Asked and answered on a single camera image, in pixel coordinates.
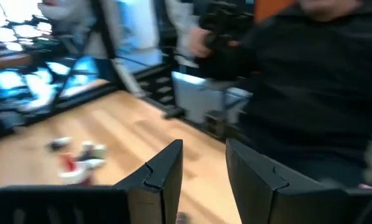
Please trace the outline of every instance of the orange object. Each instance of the orange object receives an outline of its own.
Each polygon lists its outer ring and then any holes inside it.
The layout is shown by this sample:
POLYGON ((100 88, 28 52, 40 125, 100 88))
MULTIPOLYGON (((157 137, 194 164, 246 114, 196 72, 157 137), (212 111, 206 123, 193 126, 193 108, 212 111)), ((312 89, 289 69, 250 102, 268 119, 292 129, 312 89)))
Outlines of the orange object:
POLYGON ((294 0, 256 0, 254 13, 255 23, 276 15, 293 3, 295 3, 294 0))

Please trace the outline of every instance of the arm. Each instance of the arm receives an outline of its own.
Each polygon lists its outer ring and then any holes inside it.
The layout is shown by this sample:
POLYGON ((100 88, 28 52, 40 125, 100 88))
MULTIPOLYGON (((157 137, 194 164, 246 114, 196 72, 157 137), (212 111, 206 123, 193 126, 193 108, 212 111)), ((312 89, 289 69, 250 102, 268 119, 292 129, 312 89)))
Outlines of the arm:
POLYGON ((183 30, 184 26, 183 21, 180 19, 185 10, 183 3, 179 0, 165 0, 168 17, 177 30, 183 30))
POLYGON ((236 47, 224 46, 207 58, 197 58, 202 75, 216 80, 249 77, 257 67, 256 36, 256 28, 251 28, 236 47))
POLYGON ((84 0, 66 0, 58 6, 49 6, 46 4, 38 4, 39 10, 43 16, 53 20, 63 20, 77 13, 77 10, 83 7, 84 0))
POLYGON ((257 29, 257 27, 251 28, 238 46, 232 49, 227 64, 229 75, 248 78, 252 71, 257 70, 257 29))

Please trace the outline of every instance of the desk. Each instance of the desk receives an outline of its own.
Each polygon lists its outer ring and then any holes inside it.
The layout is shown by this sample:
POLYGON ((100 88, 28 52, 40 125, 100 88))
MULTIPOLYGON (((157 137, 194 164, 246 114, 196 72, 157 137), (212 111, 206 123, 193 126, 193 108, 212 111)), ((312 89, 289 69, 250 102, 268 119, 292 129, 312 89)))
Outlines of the desk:
POLYGON ((44 148, 72 136, 67 151, 81 142, 108 147, 107 163, 95 171, 97 184, 115 184, 174 139, 184 140, 184 179, 179 210, 193 224, 239 224, 225 161, 225 145, 119 91, 67 111, 0 140, 0 187, 9 184, 59 184, 58 159, 44 148))
POLYGON ((7 68, 20 67, 32 63, 32 56, 25 53, 0 57, 0 71, 7 68))

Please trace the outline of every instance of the hand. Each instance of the hand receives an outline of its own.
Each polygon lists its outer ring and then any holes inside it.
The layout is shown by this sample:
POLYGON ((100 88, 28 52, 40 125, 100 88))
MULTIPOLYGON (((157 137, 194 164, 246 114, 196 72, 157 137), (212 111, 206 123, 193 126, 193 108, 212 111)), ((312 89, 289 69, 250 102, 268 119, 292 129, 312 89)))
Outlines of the hand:
POLYGON ((190 32, 190 42, 188 45, 189 50, 192 54, 200 58, 208 57, 211 54, 211 50, 204 45, 205 37, 210 32, 211 31, 209 30, 201 28, 192 29, 192 31, 190 32))

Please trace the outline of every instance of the gimbal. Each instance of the gimbal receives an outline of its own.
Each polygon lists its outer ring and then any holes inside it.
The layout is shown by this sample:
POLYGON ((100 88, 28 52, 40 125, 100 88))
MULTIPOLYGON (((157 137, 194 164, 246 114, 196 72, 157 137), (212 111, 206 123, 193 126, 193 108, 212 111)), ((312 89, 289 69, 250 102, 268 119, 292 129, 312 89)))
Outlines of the gimbal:
POLYGON ((212 1, 199 20, 201 28, 211 31, 205 45, 212 50, 227 46, 231 40, 240 40, 252 23, 251 13, 241 12, 237 5, 226 1, 212 1))

